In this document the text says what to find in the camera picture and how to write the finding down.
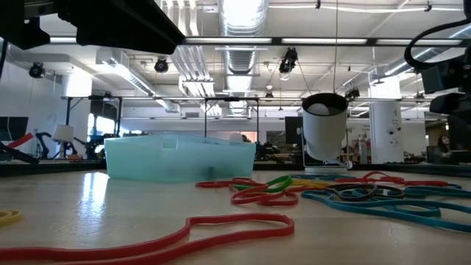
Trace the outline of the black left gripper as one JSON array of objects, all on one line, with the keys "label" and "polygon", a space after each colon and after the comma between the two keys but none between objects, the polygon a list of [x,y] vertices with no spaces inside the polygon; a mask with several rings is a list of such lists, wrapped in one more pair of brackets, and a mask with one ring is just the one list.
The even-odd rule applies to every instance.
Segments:
[{"label": "black left gripper", "polygon": [[173,54],[185,36],[154,0],[0,0],[0,37],[26,50],[51,42],[40,17],[77,28],[81,46]]}]

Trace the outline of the red rubber band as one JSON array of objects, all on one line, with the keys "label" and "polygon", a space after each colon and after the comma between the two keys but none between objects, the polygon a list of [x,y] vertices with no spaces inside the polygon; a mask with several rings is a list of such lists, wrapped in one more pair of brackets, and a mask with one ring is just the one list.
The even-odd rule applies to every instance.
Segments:
[{"label": "red rubber band", "polygon": [[[194,225],[219,225],[243,221],[283,223],[283,227],[266,230],[241,230],[190,241],[174,249]],[[53,247],[0,248],[0,261],[56,261],[57,265],[161,265],[200,250],[238,241],[290,236],[295,231],[294,220],[274,213],[241,213],[223,216],[193,216],[179,230],[151,241],[120,247],[98,249],[66,249]]]},{"label": "red rubber band", "polygon": [[232,195],[230,201],[233,205],[246,205],[255,203],[262,206],[293,206],[299,202],[298,196],[286,191],[269,193],[267,185],[254,186]]},{"label": "red rubber band", "polygon": [[353,179],[336,179],[336,183],[394,183],[402,186],[449,186],[445,181],[434,180],[406,180],[402,177],[395,177],[383,172],[373,171],[365,174],[363,177],[354,177]]},{"label": "red rubber band", "polygon": [[261,186],[261,183],[257,183],[252,179],[243,178],[243,177],[236,177],[232,180],[218,180],[218,181],[205,181],[196,183],[195,186],[197,188],[224,188],[228,186]]}]

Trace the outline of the translucent teal plastic bin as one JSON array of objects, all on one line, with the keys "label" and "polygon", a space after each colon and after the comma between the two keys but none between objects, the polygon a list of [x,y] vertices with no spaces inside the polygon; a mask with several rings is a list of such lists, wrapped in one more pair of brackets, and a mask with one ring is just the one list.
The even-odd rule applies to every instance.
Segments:
[{"label": "translucent teal plastic bin", "polygon": [[195,135],[157,134],[105,139],[107,174],[113,179],[162,183],[206,180],[209,166],[214,180],[249,177],[256,145]]}]

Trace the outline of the thin black rubber band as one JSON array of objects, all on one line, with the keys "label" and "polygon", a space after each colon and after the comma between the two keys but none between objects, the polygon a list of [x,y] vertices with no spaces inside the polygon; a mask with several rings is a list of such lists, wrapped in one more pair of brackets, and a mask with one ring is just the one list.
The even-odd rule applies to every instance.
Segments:
[{"label": "thin black rubber band", "polygon": [[[359,191],[359,195],[343,195],[343,191]],[[373,197],[382,197],[389,199],[402,199],[406,193],[404,190],[386,185],[375,184],[349,184],[342,183],[329,185],[323,188],[323,191],[336,195],[340,200],[346,202],[363,202]]]}]

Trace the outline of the yellow rubber band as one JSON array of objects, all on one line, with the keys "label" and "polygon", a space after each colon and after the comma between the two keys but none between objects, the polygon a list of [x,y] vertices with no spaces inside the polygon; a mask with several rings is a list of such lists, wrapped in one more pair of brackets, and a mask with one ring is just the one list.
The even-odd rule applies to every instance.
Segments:
[{"label": "yellow rubber band", "polygon": [[302,186],[302,187],[310,187],[310,188],[324,188],[324,187],[327,187],[327,186],[331,186],[331,183],[322,182],[322,181],[313,181],[313,180],[294,179],[294,180],[292,180],[291,186]]},{"label": "yellow rubber band", "polygon": [[22,213],[18,210],[1,209],[0,227],[17,222],[22,218]]}]

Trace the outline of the green rubber band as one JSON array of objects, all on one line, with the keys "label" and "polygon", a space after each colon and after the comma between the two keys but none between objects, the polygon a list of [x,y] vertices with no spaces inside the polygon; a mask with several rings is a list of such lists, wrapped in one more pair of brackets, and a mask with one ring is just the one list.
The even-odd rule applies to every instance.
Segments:
[{"label": "green rubber band", "polygon": [[284,191],[292,183],[293,183],[292,178],[289,175],[284,175],[282,177],[278,177],[278,178],[275,178],[273,180],[270,180],[267,183],[248,182],[248,183],[244,183],[244,184],[233,184],[233,188],[235,188],[238,191],[243,191],[243,190],[246,190],[246,189],[266,186],[266,188],[262,189],[261,192],[277,193],[277,192]]}]

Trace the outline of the white pillar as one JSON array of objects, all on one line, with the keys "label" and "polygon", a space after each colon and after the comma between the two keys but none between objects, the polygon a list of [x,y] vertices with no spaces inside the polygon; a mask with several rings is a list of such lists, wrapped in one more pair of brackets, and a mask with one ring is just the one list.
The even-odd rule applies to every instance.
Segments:
[{"label": "white pillar", "polygon": [[404,161],[400,80],[398,76],[373,82],[369,88],[370,138],[372,163]]}]

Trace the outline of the lamp with white shade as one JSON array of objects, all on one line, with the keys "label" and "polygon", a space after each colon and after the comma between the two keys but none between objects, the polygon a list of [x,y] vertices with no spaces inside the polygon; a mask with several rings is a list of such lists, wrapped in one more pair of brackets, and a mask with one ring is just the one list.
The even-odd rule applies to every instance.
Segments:
[{"label": "lamp with white shade", "polygon": [[67,158],[67,149],[71,148],[74,142],[74,128],[69,125],[58,124],[52,133],[52,140],[60,145],[60,157]]}]

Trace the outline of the white cylindrical lamp on stand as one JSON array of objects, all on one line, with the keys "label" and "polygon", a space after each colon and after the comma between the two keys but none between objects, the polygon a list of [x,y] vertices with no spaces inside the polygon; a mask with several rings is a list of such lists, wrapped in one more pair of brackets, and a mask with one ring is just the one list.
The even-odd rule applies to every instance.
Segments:
[{"label": "white cylindrical lamp on stand", "polygon": [[347,129],[349,102],[336,93],[317,93],[302,101],[302,147],[320,165],[303,163],[308,174],[344,174],[351,163],[339,160]]}]

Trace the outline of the black crossbar with light strips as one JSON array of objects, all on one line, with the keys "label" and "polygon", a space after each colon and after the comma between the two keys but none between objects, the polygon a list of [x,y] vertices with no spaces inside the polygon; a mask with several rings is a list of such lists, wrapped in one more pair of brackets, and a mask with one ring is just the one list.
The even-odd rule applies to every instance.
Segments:
[{"label": "black crossbar with light strips", "polygon": [[[76,44],[75,37],[51,37],[53,44]],[[393,46],[405,47],[408,38],[262,38],[262,37],[187,37],[184,45],[196,46]],[[416,47],[466,47],[471,39],[439,38],[421,39]]]}]

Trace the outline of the red strip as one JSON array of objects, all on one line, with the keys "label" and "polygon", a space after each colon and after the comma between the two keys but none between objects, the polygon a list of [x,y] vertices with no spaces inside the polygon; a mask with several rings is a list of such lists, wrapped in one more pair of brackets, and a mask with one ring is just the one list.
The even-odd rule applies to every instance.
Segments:
[{"label": "red strip", "polygon": [[18,146],[25,144],[26,142],[30,141],[33,138],[34,138],[34,135],[32,133],[27,133],[26,135],[20,137],[19,139],[12,141],[10,144],[7,145],[7,147],[14,149]]}]

